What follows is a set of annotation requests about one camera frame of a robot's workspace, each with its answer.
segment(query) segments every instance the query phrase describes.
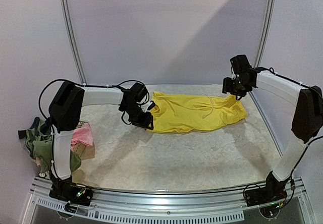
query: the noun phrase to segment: yellow garment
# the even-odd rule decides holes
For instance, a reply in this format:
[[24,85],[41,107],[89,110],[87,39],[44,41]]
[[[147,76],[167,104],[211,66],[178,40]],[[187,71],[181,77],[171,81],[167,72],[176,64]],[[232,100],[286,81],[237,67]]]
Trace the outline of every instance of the yellow garment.
[[154,129],[148,131],[155,133],[213,131],[247,117],[233,95],[221,98],[154,92],[152,100],[156,103],[150,110]]

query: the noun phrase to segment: marbled tabletop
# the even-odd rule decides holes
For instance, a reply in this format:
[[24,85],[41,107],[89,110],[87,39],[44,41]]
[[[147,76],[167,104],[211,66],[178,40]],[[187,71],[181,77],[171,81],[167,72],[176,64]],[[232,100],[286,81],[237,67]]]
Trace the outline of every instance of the marbled tabletop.
[[[225,97],[221,85],[148,85],[150,94]],[[247,118],[211,132],[154,134],[121,121],[114,105],[82,109],[90,122],[95,158],[82,161],[73,182],[126,190],[206,190],[265,180],[280,160],[251,97],[241,100]]]

